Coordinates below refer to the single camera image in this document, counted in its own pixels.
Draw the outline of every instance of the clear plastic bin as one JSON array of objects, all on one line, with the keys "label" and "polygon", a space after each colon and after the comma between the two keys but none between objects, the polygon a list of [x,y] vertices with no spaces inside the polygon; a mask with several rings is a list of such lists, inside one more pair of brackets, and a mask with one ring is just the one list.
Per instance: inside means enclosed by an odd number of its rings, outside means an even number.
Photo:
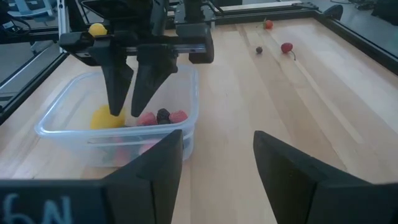
[{"label": "clear plastic bin", "polygon": [[[132,88],[125,102],[127,125],[135,123],[130,115]],[[100,72],[74,78],[57,96],[36,124],[42,138],[53,139],[89,166],[124,166],[175,129],[183,130],[183,159],[193,151],[193,132],[198,118],[198,75],[193,67],[179,65],[158,89],[144,110],[154,114],[161,108],[170,112],[184,110],[188,119],[177,124],[133,126],[91,130],[95,110],[108,104],[104,76]]]}]

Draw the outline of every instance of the yellow object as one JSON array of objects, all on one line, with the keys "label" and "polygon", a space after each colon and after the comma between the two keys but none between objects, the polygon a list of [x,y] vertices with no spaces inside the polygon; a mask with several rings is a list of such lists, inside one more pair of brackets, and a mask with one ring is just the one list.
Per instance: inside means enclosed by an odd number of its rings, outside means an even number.
[{"label": "yellow object", "polygon": [[109,105],[103,105],[93,113],[91,119],[91,129],[121,128],[124,126],[124,108],[119,116],[111,115]]},{"label": "yellow object", "polygon": [[90,26],[88,32],[95,37],[96,35],[106,35],[108,31],[105,29],[105,26],[100,23],[95,23]]}]

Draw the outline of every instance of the wooden table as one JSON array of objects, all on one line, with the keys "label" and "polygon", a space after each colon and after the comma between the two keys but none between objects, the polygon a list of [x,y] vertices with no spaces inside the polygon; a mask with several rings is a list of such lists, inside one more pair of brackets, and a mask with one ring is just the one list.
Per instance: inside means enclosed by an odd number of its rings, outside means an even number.
[{"label": "wooden table", "polygon": [[[313,19],[277,21],[270,31],[257,25],[217,27],[215,61],[196,65],[195,149],[183,165],[173,223],[275,223],[254,161],[255,130],[364,180],[398,181],[398,77]],[[294,44],[296,61],[281,54],[284,42]],[[2,178],[113,171],[85,167],[33,130],[70,79],[93,70],[68,57],[0,127]]]}]

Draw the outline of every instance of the container rim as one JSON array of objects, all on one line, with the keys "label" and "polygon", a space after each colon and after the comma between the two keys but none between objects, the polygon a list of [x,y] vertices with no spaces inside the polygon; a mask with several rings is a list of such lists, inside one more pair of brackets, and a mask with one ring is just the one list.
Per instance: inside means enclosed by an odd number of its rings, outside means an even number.
[{"label": "container rim", "polygon": [[179,65],[178,70],[188,70],[188,73],[192,74],[192,82],[195,84],[191,89],[191,106],[192,110],[188,119],[181,123],[177,124],[163,124],[156,126],[134,126],[134,127],[125,127],[125,128],[109,128],[109,129],[99,129],[99,130],[62,130],[62,131],[49,131],[44,129],[44,124],[48,120],[49,115],[53,112],[55,107],[58,105],[59,101],[63,98],[67,92],[70,91],[71,87],[81,79],[88,78],[93,75],[98,75],[101,72],[90,72],[79,75],[72,80],[64,87],[64,89],[57,95],[56,99],[51,103],[51,105],[47,108],[44,113],[42,119],[35,125],[36,133],[42,138],[52,138],[55,135],[57,137],[69,137],[71,134],[79,136],[80,134],[84,134],[85,138],[87,136],[124,136],[124,135],[145,135],[145,134],[160,134],[160,133],[168,133],[171,129],[186,129],[192,124],[195,124],[198,119],[199,114],[199,105],[198,105],[198,70],[189,65]]}]

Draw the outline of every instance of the raspberry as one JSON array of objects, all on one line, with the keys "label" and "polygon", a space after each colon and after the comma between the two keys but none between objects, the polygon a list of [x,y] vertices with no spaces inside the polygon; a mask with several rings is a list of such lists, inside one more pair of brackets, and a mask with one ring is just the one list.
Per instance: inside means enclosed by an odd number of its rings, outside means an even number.
[{"label": "raspberry", "polygon": [[141,115],[137,120],[137,126],[156,125],[156,117],[152,112],[147,112]]},{"label": "raspberry", "polygon": [[185,121],[188,118],[188,116],[183,110],[179,110],[174,113],[171,113],[169,118],[173,124],[176,124]]}]

